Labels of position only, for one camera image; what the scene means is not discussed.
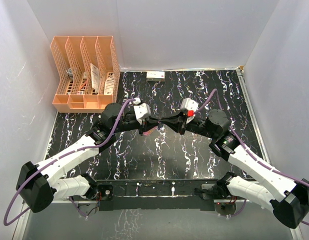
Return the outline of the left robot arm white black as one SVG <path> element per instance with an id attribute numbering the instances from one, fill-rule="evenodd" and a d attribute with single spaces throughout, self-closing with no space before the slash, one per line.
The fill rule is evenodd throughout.
<path id="1" fill-rule="evenodd" d="M 16 195 L 21 196 L 33 213 L 43 211 L 56 199 L 95 198 L 98 184 L 89 174 L 62 177 L 82 162 L 107 150 L 116 141 L 116 133 L 138 130 L 143 134 L 158 126 L 159 122 L 151 116 L 149 105 L 139 99 L 129 99 L 123 105 L 108 104 L 91 129 L 75 143 L 37 164 L 25 163 L 17 180 Z"/>

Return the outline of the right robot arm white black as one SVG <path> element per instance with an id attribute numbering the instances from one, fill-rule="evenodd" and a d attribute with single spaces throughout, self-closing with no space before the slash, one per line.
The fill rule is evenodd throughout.
<path id="1" fill-rule="evenodd" d="M 244 170 L 257 183 L 227 173 L 217 182 L 222 198 L 232 195 L 247 199 L 270 210 L 286 227 L 295 229 L 309 212 L 309 181 L 280 172 L 254 154 L 231 128 L 224 111 L 209 111 L 206 120 L 195 116 L 192 110 L 164 117 L 161 123 L 183 135 L 186 131 L 211 139 L 209 147 L 219 157 Z"/>

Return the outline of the orange plastic file organizer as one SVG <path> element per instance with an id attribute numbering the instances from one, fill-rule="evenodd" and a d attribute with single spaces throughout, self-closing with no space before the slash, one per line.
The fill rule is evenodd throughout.
<path id="1" fill-rule="evenodd" d="M 101 113 L 117 100 L 120 68 L 113 36 L 55 36 L 50 49 L 59 74 L 52 104 L 60 113 Z M 99 92 L 92 88 L 91 66 L 99 69 Z M 71 68 L 72 75 L 67 74 Z M 115 78 L 113 95 L 104 95 L 105 81 Z"/>

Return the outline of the white paper packet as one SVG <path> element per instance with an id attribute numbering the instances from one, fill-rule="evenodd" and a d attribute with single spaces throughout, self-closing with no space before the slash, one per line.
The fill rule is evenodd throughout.
<path id="1" fill-rule="evenodd" d="M 90 72 L 91 72 L 91 86 L 94 89 L 95 93 L 98 94 L 101 80 L 99 68 L 94 64 L 90 63 Z"/>

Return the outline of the pink strap keyring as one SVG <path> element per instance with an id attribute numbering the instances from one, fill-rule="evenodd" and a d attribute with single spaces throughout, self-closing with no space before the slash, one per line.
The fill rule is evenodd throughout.
<path id="1" fill-rule="evenodd" d="M 151 133 L 153 133 L 154 131 L 160 130 L 161 128 L 162 128 L 162 125 L 155 126 L 155 127 L 151 128 L 150 130 L 145 131 L 143 133 L 143 135 L 144 136 L 149 136 Z"/>

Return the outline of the white labelled packet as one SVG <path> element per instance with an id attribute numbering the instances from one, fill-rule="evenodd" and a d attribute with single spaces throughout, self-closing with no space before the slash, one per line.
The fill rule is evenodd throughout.
<path id="1" fill-rule="evenodd" d="M 113 95 L 114 86 L 115 86 L 115 77 L 113 75 L 110 75 L 105 80 L 103 94 L 104 95 Z"/>

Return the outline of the white small cardboard box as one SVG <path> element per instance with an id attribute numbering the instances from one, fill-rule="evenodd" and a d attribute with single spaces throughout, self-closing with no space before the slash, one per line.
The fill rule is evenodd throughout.
<path id="1" fill-rule="evenodd" d="M 146 80 L 150 82 L 164 82 L 165 72 L 164 71 L 147 71 Z"/>

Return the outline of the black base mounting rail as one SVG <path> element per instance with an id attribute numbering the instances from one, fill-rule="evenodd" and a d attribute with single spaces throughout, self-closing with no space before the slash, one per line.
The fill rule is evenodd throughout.
<path id="1" fill-rule="evenodd" d="M 215 179 L 98 180 L 87 197 L 99 211 L 114 210 L 185 210 L 214 211 L 233 214 L 244 201 L 239 196 L 217 192 Z"/>

